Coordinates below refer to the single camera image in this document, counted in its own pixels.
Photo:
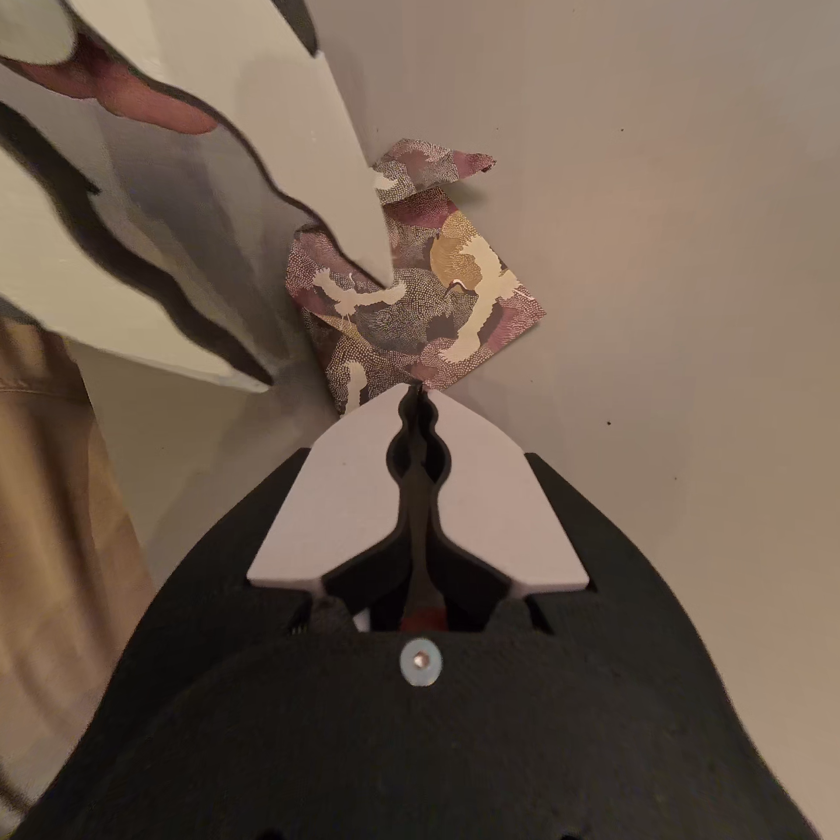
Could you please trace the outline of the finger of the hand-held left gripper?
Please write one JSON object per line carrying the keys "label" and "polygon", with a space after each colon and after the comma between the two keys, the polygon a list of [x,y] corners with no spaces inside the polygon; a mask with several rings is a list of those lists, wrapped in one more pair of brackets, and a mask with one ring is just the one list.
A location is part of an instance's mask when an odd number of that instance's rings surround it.
{"label": "finger of the hand-held left gripper", "polygon": [[237,337],[99,213],[100,187],[2,106],[2,301],[96,350],[247,392],[272,386]]}
{"label": "finger of the hand-held left gripper", "polygon": [[374,174],[304,2],[72,1],[69,10],[151,87],[227,127],[347,261],[394,285]]}

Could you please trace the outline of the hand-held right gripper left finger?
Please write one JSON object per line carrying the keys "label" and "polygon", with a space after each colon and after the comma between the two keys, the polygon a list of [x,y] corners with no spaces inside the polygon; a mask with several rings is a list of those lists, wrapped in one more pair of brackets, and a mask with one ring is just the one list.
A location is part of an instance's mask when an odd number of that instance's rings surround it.
{"label": "hand-held right gripper left finger", "polygon": [[400,491],[386,457],[411,390],[393,386],[316,440],[248,569],[249,583],[323,594],[329,573],[394,532]]}

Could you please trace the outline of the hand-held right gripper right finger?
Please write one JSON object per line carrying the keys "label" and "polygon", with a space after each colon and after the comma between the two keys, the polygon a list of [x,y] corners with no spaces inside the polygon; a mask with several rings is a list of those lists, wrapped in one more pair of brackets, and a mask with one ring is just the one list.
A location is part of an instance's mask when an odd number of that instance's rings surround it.
{"label": "hand-held right gripper right finger", "polygon": [[446,599],[579,592],[590,577],[522,448],[443,392],[420,404],[432,484],[426,561]]}

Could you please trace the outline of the crane patterned origami paper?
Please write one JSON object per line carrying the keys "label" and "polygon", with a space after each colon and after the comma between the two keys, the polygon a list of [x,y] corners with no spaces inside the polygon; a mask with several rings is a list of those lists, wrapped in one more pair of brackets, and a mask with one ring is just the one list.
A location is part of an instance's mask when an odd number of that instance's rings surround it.
{"label": "crane patterned origami paper", "polygon": [[295,233],[286,288],[339,415],[398,384],[447,389],[544,317],[445,192],[495,163],[488,154],[405,139],[373,164],[391,287],[353,269],[321,226]]}

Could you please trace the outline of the person's left hand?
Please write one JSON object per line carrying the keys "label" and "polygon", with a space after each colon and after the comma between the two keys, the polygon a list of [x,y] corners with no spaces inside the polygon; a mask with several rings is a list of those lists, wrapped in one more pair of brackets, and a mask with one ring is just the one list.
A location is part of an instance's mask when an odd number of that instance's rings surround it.
{"label": "person's left hand", "polygon": [[217,127],[217,121],[203,110],[152,89],[107,56],[58,65],[15,61],[14,66],[41,87],[69,98],[93,100],[115,117],[187,135],[209,133]]}

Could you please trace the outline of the beige trousers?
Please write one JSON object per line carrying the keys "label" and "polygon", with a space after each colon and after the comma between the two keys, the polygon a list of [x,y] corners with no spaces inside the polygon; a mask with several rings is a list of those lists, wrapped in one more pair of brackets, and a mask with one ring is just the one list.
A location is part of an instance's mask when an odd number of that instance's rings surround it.
{"label": "beige trousers", "polygon": [[75,361],[2,316],[2,835],[76,746],[153,595]]}

